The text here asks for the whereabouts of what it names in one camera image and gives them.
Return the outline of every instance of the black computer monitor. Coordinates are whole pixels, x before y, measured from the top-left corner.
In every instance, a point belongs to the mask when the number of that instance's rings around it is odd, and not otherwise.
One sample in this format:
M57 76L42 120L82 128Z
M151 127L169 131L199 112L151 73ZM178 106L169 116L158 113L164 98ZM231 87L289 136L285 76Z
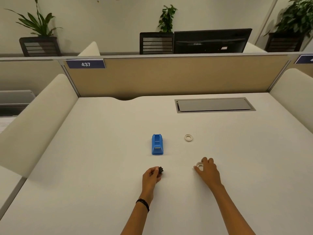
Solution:
M252 29L174 32L174 54L242 53Z

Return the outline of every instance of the person's right hand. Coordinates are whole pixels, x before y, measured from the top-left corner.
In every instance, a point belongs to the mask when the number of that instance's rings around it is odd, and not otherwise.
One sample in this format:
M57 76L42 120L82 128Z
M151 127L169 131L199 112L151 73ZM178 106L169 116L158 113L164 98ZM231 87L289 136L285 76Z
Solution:
M221 177L214 164L213 158L209 160L204 157L201 162L203 163L203 171L201 171L197 166L194 166L195 171L199 174L202 180L207 184L207 186L212 190L215 186L221 186Z

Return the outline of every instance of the bracelet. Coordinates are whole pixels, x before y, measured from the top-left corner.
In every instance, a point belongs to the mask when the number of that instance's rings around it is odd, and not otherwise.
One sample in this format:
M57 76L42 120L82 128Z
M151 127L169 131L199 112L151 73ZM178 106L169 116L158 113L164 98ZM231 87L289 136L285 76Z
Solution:
M149 211L150 211L149 205L148 205L148 203L147 203L144 199L139 199L139 200L136 201L136 203L137 203L137 202L143 203L143 204L147 207L147 210L148 210L148 213L149 213Z

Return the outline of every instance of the person's left hand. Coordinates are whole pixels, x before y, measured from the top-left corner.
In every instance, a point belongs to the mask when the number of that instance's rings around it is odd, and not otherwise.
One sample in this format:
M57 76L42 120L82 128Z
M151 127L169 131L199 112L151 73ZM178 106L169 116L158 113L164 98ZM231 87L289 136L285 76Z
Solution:
M142 176L142 192L139 198L144 199L149 206L153 200L154 187L161 180L161 176L159 167L148 169Z

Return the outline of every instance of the blue number plate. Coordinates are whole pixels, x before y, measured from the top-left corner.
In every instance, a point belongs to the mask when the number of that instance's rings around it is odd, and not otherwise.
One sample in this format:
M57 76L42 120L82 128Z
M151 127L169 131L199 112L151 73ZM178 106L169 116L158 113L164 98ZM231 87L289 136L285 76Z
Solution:
M313 55L301 55L295 63L313 63Z
M69 68L105 68L103 59L72 59L66 63Z

